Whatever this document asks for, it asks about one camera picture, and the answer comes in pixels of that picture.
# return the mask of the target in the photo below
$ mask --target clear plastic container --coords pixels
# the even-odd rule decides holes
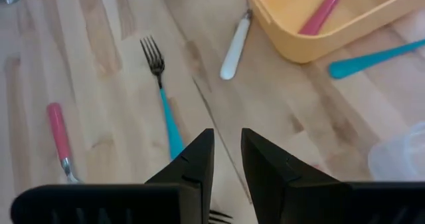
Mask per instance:
[[[374,146],[368,163],[376,181],[425,181],[425,122]]]

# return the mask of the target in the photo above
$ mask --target pink handle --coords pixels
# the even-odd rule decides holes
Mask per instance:
[[[338,4],[338,1],[324,0],[298,33],[302,35],[317,35],[333,8]]]
[[[60,104],[51,103],[47,106],[48,119],[52,128],[54,142],[58,151],[59,159],[70,158],[68,134],[66,133],[64,118]]]

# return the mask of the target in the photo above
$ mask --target fork neck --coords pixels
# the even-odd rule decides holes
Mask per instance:
[[[162,79],[161,79],[161,75],[158,75],[158,76],[157,76],[157,81],[158,81],[159,89],[162,89]]]

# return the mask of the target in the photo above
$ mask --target teal spoon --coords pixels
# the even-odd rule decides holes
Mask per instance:
[[[396,56],[403,55],[424,45],[425,39],[386,51],[373,53],[370,55],[339,60],[331,63],[328,67],[328,71],[332,78],[345,78],[347,76],[355,74],[356,72],[362,71],[366,68],[372,67],[380,62],[384,62]]]

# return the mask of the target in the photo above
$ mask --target black plastic object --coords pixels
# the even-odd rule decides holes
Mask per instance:
[[[425,183],[338,181],[249,129],[242,161],[259,224],[425,223]]]
[[[207,129],[146,184],[37,187],[16,198],[11,219],[15,224],[206,224],[213,168],[214,131]]]

